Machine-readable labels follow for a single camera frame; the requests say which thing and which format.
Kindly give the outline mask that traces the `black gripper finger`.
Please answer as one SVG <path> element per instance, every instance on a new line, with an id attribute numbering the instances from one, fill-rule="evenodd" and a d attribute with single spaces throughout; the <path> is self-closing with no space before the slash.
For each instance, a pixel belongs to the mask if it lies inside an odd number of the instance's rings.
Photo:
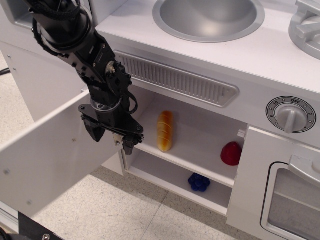
<path id="1" fill-rule="evenodd" d="M 95 142 L 99 142 L 106 131 L 98 122 L 91 121 L 90 119 L 84 120 L 84 126 Z"/>
<path id="2" fill-rule="evenodd" d="M 122 139 L 123 150 L 126 155 L 131 155 L 138 142 L 133 136 L 125 136 Z"/>

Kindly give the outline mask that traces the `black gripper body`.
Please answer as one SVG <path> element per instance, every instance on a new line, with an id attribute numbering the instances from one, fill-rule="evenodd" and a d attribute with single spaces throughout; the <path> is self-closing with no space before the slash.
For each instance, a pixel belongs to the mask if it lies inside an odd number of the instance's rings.
<path id="1" fill-rule="evenodd" d="M 137 143 L 143 141 L 143 127 L 127 113 L 121 103 L 108 109 L 105 105 L 96 103 L 93 100 L 90 104 L 82 104 L 78 107 L 81 119 L 97 122 L 105 131 L 116 133 L 122 137 L 133 136 Z"/>

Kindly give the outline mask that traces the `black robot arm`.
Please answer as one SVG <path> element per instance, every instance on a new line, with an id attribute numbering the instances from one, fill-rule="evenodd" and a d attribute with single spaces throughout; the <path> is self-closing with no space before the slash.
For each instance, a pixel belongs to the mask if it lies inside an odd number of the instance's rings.
<path id="1" fill-rule="evenodd" d="M 91 138 L 99 142 L 105 131 L 121 136 L 131 155 L 143 139 L 143 127 L 133 118 L 136 98 L 129 92 L 130 74 L 95 29 L 91 13 L 78 0 L 28 0 L 32 31 L 44 51 L 72 66 L 90 94 L 79 106 Z"/>

